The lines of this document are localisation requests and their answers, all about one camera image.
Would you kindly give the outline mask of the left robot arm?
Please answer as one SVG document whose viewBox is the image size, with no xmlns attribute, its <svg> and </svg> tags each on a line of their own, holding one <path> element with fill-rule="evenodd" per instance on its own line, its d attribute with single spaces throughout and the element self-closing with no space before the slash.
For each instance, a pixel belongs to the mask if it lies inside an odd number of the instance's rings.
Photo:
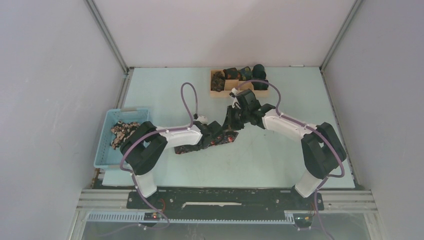
<svg viewBox="0 0 424 240">
<path fill-rule="evenodd" d="M 174 128 L 158 127 L 145 121 L 121 144 L 120 168 L 130 173 L 134 186 L 140 190 L 138 201 L 145 208 L 153 208 L 158 194 L 152 170 L 164 150 L 197 152 L 224 139 L 224 129 L 217 121 L 206 124 L 196 120 L 188 126 Z"/>
</svg>

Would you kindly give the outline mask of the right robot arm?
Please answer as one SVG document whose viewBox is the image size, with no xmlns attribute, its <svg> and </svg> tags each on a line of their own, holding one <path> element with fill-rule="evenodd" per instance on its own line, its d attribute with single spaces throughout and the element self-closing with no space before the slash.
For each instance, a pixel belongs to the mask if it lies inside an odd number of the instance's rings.
<svg viewBox="0 0 424 240">
<path fill-rule="evenodd" d="M 224 127 L 239 131 L 245 124 L 269 130 L 299 142 L 306 167 L 300 181 L 294 185 L 291 204 L 304 209 L 311 202 L 311 195 L 332 176 L 332 171 L 340 168 L 338 177 L 345 175 L 343 161 L 347 153 L 333 126 L 327 122 L 310 124 L 280 113 L 276 106 L 260 104 L 255 93 L 246 89 L 233 88 L 229 94 L 232 105 L 227 107 Z"/>
</svg>

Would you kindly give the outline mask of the dark floral rose tie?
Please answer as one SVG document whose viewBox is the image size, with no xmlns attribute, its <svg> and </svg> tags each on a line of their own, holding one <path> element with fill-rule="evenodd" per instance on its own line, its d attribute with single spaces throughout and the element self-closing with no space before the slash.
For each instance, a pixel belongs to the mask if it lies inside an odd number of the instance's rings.
<svg viewBox="0 0 424 240">
<path fill-rule="evenodd" d="M 225 130 L 207 145 L 204 145 L 202 143 L 197 145 L 181 145 L 181 146 L 176 146 L 173 149 L 177 155 L 197 152 L 197 151 L 205 150 L 209 147 L 215 147 L 215 146 L 233 143 L 237 139 L 238 134 L 239 133 L 237 131 Z"/>
</svg>

